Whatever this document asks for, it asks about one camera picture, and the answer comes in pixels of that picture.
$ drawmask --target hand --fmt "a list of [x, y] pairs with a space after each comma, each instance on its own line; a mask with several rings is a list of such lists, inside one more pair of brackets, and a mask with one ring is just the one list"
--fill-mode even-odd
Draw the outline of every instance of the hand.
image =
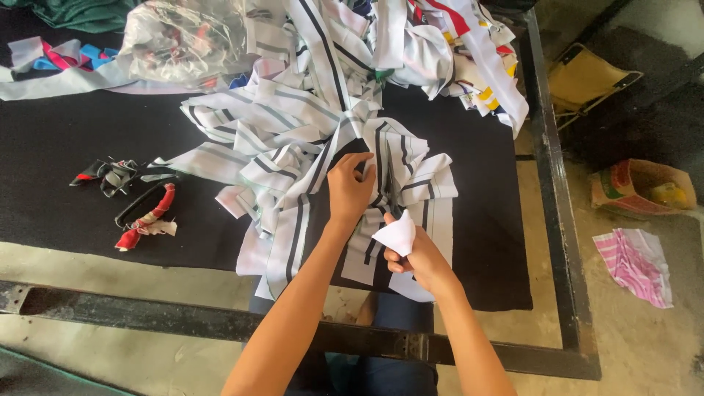
[[362, 161], [374, 157], [374, 153], [346, 154], [330, 172], [330, 221], [354, 228], [369, 205], [369, 197], [377, 179], [377, 166], [367, 169], [366, 177], [355, 171]]
[[[384, 220], [387, 225], [396, 221], [388, 212], [384, 214]], [[389, 271], [413, 272], [418, 283], [433, 295], [448, 288], [453, 281], [457, 281], [457, 276], [452, 272], [450, 264], [419, 225], [415, 226], [413, 253], [401, 258], [398, 253], [387, 248], [384, 251], [384, 258], [389, 262]]]

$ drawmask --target person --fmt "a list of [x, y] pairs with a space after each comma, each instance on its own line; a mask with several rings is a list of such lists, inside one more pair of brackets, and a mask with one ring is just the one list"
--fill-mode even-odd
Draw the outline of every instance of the person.
[[[296, 276], [276, 302], [264, 308], [268, 313], [243, 349], [225, 382], [222, 396], [338, 395], [330, 385], [325, 358], [322, 357], [322, 363], [320, 356], [316, 360], [308, 347], [318, 327], [338, 258], [366, 210], [375, 186], [374, 165], [364, 177], [355, 167], [373, 156], [347, 154], [328, 172], [330, 219]], [[387, 213], [384, 220], [391, 223], [394, 218]], [[414, 271], [418, 283], [435, 296], [463, 394], [515, 396], [464, 288], [428, 234], [418, 227], [413, 253], [402, 259], [386, 249], [384, 258], [390, 271]], [[380, 293], [378, 304], [374, 326], [423, 330], [417, 324], [422, 316], [419, 312], [429, 312], [429, 331], [433, 332], [432, 303]], [[437, 395], [437, 373], [434, 366], [424, 362], [361, 357], [357, 366], [350, 395]]]

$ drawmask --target scissors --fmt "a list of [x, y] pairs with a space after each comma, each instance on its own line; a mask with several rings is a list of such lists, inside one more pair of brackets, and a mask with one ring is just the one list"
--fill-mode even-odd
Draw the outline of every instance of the scissors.
[[386, 199], [389, 201], [391, 215], [396, 219], [401, 218], [403, 210], [398, 205], [398, 190], [396, 189], [396, 178], [394, 177], [394, 162], [391, 159], [391, 146], [389, 141], [386, 141], [386, 159], [389, 162], [389, 167], [386, 171]]

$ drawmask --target black tabletop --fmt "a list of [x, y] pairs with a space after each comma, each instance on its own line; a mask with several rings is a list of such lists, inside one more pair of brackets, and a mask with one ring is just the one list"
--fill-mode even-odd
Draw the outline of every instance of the black tabletop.
[[[0, 64], [10, 65], [7, 42], [42, 36], [58, 45], [78, 38], [119, 48], [118, 34], [55, 30], [26, 10], [0, 10]], [[68, 187], [95, 159], [169, 159], [206, 141], [180, 111], [189, 95], [142, 96], [95, 91], [29, 101], [0, 101], [0, 240], [90, 253], [159, 266], [233, 271], [248, 217], [236, 220], [216, 201], [222, 184], [186, 177], [166, 219], [175, 237], [144, 237], [136, 249], [113, 246], [122, 231], [113, 218], [150, 185], [136, 182], [130, 196], [103, 196], [97, 185]], [[520, 198], [509, 127], [494, 117], [465, 111], [456, 98], [428, 101], [417, 87], [387, 85], [384, 110], [427, 139], [430, 153], [447, 153], [459, 197], [453, 203], [453, 268], [475, 309], [531, 309]], [[327, 185], [313, 197], [306, 252], [329, 215]], [[340, 277], [332, 284], [386, 290], [391, 274], [377, 264], [375, 286]]]

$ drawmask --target metal table frame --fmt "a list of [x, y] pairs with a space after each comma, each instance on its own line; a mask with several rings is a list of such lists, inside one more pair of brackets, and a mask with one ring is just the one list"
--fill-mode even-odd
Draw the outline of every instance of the metal table frame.
[[[548, 91], [534, 10], [511, 17], [526, 29], [519, 38], [543, 199], [562, 349], [492, 342], [508, 371], [601, 379], [589, 297], [579, 257], [558, 130]], [[0, 313], [98, 326], [245, 342], [262, 317], [219, 309], [60, 289], [0, 280]], [[311, 349], [363, 356], [454, 364], [447, 336], [322, 321]]]

